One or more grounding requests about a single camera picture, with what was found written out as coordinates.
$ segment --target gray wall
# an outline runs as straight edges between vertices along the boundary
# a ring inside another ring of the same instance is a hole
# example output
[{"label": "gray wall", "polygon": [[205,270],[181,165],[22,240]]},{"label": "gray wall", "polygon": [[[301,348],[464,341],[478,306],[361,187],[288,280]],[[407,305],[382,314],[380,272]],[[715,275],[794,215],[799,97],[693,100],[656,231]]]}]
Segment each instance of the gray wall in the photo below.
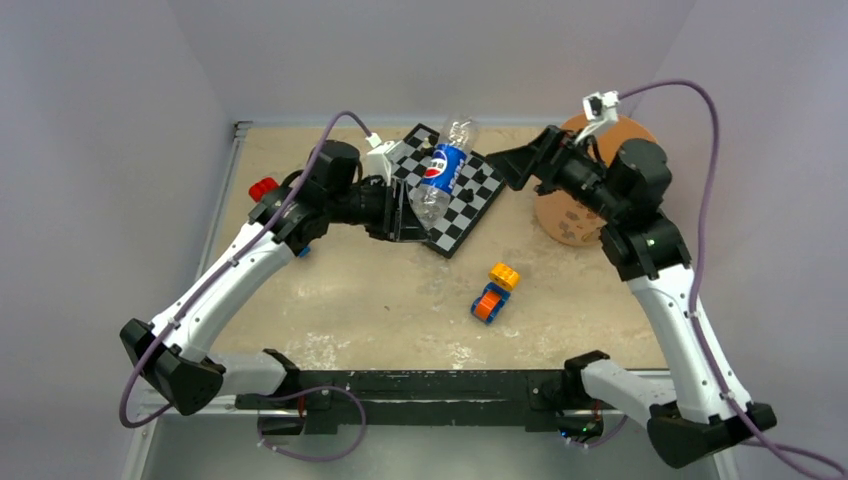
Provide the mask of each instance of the gray wall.
[{"label": "gray wall", "polygon": [[118,331],[187,286],[231,126],[164,0],[7,0],[0,65],[0,477],[111,480]]},{"label": "gray wall", "polygon": [[[704,302],[730,361],[775,407],[773,439],[848,465],[845,45],[842,1],[703,0],[657,78],[696,79],[718,104]],[[693,92],[665,90],[646,94],[636,118],[669,152],[666,210],[694,247],[708,117]],[[796,478],[739,450],[743,478]]]},{"label": "gray wall", "polygon": [[559,121],[650,80],[695,0],[169,0],[227,112]]}]

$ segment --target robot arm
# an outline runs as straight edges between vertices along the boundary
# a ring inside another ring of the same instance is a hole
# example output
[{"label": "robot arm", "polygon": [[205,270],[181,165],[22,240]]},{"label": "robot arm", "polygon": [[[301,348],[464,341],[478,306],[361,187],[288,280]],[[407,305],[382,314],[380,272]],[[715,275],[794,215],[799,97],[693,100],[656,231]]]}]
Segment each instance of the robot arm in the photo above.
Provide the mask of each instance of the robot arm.
[{"label": "robot arm", "polygon": [[[326,234],[330,223],[362,225],[372,238],[384,241],[427,238],[409,205],[406,184],[388,175],[386,153],[391,146],[392,142],[386,142],[369,152],[363,162],[364,178],[354,183],[359,152],[346,143],[327,141],[297,197],[254,242],[291,191],[285,182],[277,185],[270,178],[259,182],[251,192],[257,204],[223,255],[150,323],[133,319],[124,326],[121,340],[133,364],[154,339],[167,334],[141,375],[177,411],[190,415],[218,395],[268,395],[280,387],[292,366],[279,353],[265,350],[256,356],[222,360],[211,358],[209,349],[254,292],[312,240]],[[238,261],[234,260],[233,253],[251,242]],[[220,269],[227,263],[228,268]],[[222,273],[210,281],[219,271]],[[182,321],[176,323],[177,311],[197,294]],[[169,324],[177,325],[170,333],[166,331]]]},{"label": "robot arm", "polygon": [[[590,127],[610,118],[598,99]],[[660,210],[671,182],[665,152],[642,139],[625,141],[607,167],[592,159],[580,132],[549,126],[528,145],[490,154],[486,161],[514,190],[535,176],[539,195],[563,190],[607,224],[603,251],[644,309],[669,366],[674,389],[657,387],[619,367],[602,352],[566,362],[565,386],[577,397],[603,400],[648,430],[663,458],[682,467],[751,437],[728,406],[689,318],[694,272],[682,235]],[[751,401],[730,368],[698,305],[699,324],[730,391],[748,417],[765,430],[776,424],[770,406]]]}]

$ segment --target wooden table surface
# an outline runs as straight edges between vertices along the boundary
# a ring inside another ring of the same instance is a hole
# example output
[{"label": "wooden table surface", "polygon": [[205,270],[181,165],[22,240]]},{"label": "wooden table surface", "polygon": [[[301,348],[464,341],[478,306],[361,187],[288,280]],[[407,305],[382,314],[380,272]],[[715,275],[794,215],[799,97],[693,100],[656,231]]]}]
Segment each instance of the wooden table surface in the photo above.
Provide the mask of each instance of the wooden table surface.
[{"label": "wooden table surface", "polygon": [[[411,126],[375,131],[399,140]],[[484,128],[482,154],[533,139],[539,128]],[[247,219],[248,188],[301,168],[319,128],[251,128],[221,220],[216,255]],[[359,130],[331,138],[365,152]],[[665,367],[653,331],[599,246],[562,245],[539,227],[534,193],[504,190],[451,260],[423,245],[370,239],[331,225],[263,285],[213,350],[275,348],[304,369],[561,368],[600,349],[628,368]],[[469,313],[496,262],[522,280],[492,325]]]}]

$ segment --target pepsi bottle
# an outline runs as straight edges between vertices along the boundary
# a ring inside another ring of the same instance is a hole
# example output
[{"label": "pepsi bottle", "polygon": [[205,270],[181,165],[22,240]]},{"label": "pepsi bottle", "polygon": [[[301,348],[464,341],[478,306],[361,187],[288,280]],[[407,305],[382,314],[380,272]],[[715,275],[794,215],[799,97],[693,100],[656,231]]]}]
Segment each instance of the pepsi bottle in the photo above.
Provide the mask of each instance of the pepsi bottle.
[{"label": "pepsi bottle", "polygon": [[478,133],[477,123],[469,116],[454,114],[445,121],[430,166],[410,196],[412,211],[424,228],[433,228],[447,212],[453,186]]}]

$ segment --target checkerboard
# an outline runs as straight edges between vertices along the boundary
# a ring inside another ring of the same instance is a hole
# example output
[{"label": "checkerboard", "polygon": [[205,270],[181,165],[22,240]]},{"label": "checkerboard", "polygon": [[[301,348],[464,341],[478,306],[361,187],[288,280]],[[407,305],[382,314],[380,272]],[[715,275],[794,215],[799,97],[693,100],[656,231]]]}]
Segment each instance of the checkerboard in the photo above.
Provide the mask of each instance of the checkerboard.
[{"label": "checkerboard", "polygon": [[[392,175],[410,187],[418,186],[430,163],[428,146],[434,147],[438,137],[439,132],[419,123],[388,153]],[[504,186],[503,177],[480,154],[471,152],[456,179],[448,211],[430,230],[427,246],[445,258],[453,257]]]}]

